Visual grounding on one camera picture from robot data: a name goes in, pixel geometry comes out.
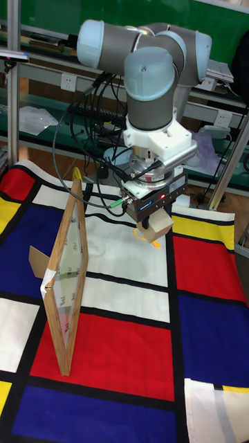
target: white square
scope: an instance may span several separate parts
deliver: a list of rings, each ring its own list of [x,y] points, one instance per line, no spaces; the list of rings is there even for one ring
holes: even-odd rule
[[[41,188],[33,199],[33,203],[64,210],[68,201],[68,197],[68,192],[51,189],[48,186],[41,185]]]
[[[82,306],[169,323],[167,293],[99,278],[86,278]]]
[[[17,371],[38,310],[37,305],[0,298],[0,370]]]

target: glass pane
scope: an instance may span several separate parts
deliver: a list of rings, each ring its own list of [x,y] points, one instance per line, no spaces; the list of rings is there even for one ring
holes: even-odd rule
[[[68,342],[82,260],[80,223],[77,204],[75,204],[54,284],[56,305],[65,347]]]

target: mondrian pattern fabric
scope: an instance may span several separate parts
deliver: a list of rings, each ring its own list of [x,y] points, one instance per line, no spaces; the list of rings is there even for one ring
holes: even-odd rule
[[[101,204],[95,186],[82,187],[85,200]],[[102,191],[108,204],[119,197]],[[26,160],[0,183],[0,442],[249,439],[246,427],[237,440],[202,439],[192,402],[198,383],[249,388],[234,216],[173,206],[173,231],[156,248],[134,236],[128,215],[85,204],[89,265],[71,374],[61,377],[28,252],[51,254],[67,199],[56,178]],[[248,401],[235,401],[249,416]]]

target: electrical outlet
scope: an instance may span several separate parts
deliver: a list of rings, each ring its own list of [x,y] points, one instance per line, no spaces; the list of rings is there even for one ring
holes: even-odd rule
[[[223,111],[219,109],[216,120],[214,122],[214,126],[228,127],[231,120],[232,120],[232,112]]]
[[[74,74],[63,73],[61,79],[61,89],[75,92],[77,76]]]

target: yellow square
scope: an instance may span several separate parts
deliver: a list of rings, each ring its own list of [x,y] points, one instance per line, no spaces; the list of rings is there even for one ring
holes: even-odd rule
[[[21,204],[3,200],[0,197],[0,234],[14,217]]]
[[[6,403],[11,386],[12,383],[8,383],[7,381],[0,381],[0,416],[2,414],[3,407]]]

